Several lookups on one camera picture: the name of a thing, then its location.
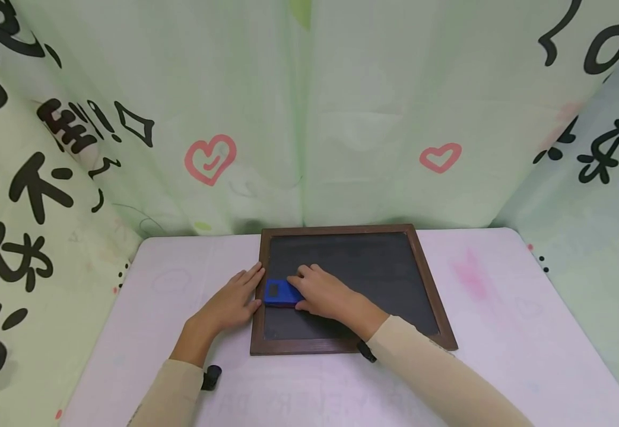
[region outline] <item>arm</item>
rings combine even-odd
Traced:
[[[186,321],[174,351],[160,368],[128,427],[192,426],[209,347],[219,332],[250,320],[261,301],[248,300],[263,275],[259,262],[234,275]]]
[[[450,426],[521,427],[530,421],[480,375],[403,319],[390,316],[318,265],[288,278],[305,297],[297,310],[336,319]]]

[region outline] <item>person's right hand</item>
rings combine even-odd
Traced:
[[[337,320],[365,342],[389,317],[368,298],[348,288],[317,264],[311,267],[301,265],[297,268],[297,275],[288,276],[287,280],[304,297],[304,301],[295,305],[296,310]]]
[[[295,305],[295,310],[309,311],[329,319],[340,320],[341,314],[345,314],[358,297],[357,292],[317,264],[299,266],[297,275],[288,276],[287,280],[304,297]]]

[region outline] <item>pink stain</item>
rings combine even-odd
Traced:
[[[558,125],[553,129],[546,138],[542,140],[542,143],[539,144],[539,151],[544,151],[545,149],[549,149],[559,136],[566,130],[567,125],[570,125],[570,122],[573,121],[575,116],[577,116],[580,109],[582,109],[583,103],[566,103],[563,104],[558,113],[556,113],[556,121],[558,121]]]
[[[466,250],[466,260],[453,261],[452,269],[471,298],[481,301],[490,296],[492,283],[470,248]]]

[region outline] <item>person's left hand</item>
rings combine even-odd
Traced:
[[[261,305],[261,300],[250,301],[250,295],[263,275],[260,262],[250,270],[234,275],[200,311],[185,322],[169,358],[202,368],[214,338],[224,329],[246,324]]]
[[[246,324],[262,303],[259,299],[250,301],[250,296],[263,275],[261,262],[257,262],[250,270],[239,271],[195,316],[213,327],[216,333]]]

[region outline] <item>wrist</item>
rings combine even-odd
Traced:
[[[169,358],[203,368],[209,347],[217,334],[219,328],[215,323],[193,316],[183,325],[179,340]]]
[[[389,314],[367,297],[355,292],[354,299],[350,302],[350,309],[345,311],[345,320],[341,322],[364,342],[368,342],[389,317]]]

